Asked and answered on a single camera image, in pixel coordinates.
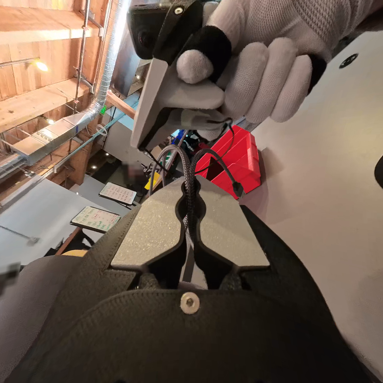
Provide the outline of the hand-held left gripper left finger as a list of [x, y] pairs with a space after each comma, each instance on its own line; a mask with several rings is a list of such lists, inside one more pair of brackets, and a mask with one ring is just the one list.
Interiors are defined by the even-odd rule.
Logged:
[[179, 283], [186, 262], [185, 177], [155, 192], [140, 207], [114, 258], [112, 269], [152, 273], [159, 283]]

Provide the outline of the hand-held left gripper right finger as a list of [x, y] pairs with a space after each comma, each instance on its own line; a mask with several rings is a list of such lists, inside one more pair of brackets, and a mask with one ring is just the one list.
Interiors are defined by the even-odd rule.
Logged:
[[270, 262], [238, 200], [200, 175], [195, 180], [194, 258], [206, 282], [268, 269]]

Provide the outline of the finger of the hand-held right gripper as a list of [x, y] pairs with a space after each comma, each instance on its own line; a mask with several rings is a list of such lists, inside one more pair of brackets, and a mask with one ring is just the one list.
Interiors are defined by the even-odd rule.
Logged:
[[214, 141], [226, 132], [232, 119], [217, 110], [174, 108], [165, 123], [165, 138], [175, 131], [196, 131], [206, 141]]
[[139, 151], [151, 150], [157, 145], [154, 139], [170, 115], [171, 109], [162, 106], [158, 98], [167, 70], [166, 61], [151, 60], [131, 134], [131, 146]]

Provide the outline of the grey braided cable silver plug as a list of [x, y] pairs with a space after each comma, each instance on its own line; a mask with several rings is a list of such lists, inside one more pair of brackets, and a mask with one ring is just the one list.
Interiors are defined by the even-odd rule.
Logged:
[[194, 204], [195, 204], [195, 177], [194, 173], [192, 172], [192, 164], [189, 160], [189, 157], [187, 156], [186, 152], [179, 146], [175, 144], [171, 144], [166, 146], [159, 154], [157, 160], [162, 163], [162, 182], [163, 186], [166, 185], [165, 183], [165, 172], [169, 170], [170, 167], [166, 165], [166, 156], [168, 152], [175, 152], [178, 153], [183, 169], [184, 169], [184, 184], [185, 184], [185, 193], [187, 198], [187, 217], [184, 219], [184, 226], [185, 226], [185, 236], [186, 239], [189, 241], [190, 246], [192, 248], [192, 253], [190, 256], [187, 256], [186, 266], [184, 270], [184, 281], [191, 281], [191, 279], [186, 279], [186, 276], [189, 275], [190, 277], [193, 274], [193, 268], [195, 264], [195, 258], [194, 258], [194, 251], [195, 251], [195, 224], [196, 219], [194, 216]]

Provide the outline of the person's right hand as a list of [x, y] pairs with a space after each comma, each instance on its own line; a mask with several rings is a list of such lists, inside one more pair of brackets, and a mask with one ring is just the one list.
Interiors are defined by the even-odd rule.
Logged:
[[382, 1], [221, 1], [177, 60], [179, 79], [224, 90], [225, 117], [286, 122], [337, 43], [380, 22]]

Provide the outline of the white flip chart board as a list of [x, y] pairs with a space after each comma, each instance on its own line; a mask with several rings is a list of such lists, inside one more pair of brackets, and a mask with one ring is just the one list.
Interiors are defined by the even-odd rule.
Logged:
[[119, 204], [131, 206], [134, 203], [137, 192], [112, 182], [107, 182], [98, 195]]
[[105, 234], [120, 220], [121, 216], [118, 214], [86, 206], [71, 219], [70, 225]]

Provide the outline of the red plastic bin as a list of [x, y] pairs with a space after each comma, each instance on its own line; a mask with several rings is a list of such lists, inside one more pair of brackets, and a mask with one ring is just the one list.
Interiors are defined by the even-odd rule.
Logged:
[[[261, 172], [256, 142], [251, 133], [239, 126], [230, 130], [212, 146], [223, 160], [235, 181], [240, 183], [244, 193], [249, 193], [261, 185]], [[238, 196], [232, 188], [232, 181], [220, 163], [212, 154], [204, 154], [197, 162], [196, 175], [201, 175], [219, 188], [229, 193], [234, 199]]]

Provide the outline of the wooden beam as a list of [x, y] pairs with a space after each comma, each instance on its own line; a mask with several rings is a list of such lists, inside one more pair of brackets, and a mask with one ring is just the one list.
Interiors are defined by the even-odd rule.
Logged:
[[6, 132], [75, 99], [76, 79], [47, 85], [0, 102], [0, 132]]

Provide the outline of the dark cloth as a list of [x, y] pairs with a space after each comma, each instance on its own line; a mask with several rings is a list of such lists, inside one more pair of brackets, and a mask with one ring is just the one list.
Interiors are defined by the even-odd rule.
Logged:
[[377, 184], [383, 189], [383, 156], [378, 160], [375, 166], [374, 177]]

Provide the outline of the silver ceiling duct pipes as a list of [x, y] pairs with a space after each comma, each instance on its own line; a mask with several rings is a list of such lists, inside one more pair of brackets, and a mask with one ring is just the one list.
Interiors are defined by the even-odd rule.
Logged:
[[1, 1], [1, 100], [76, 79], [75, 99], [1, 133], [1, 182], [64, 146], [98, 118], [128, 1]]

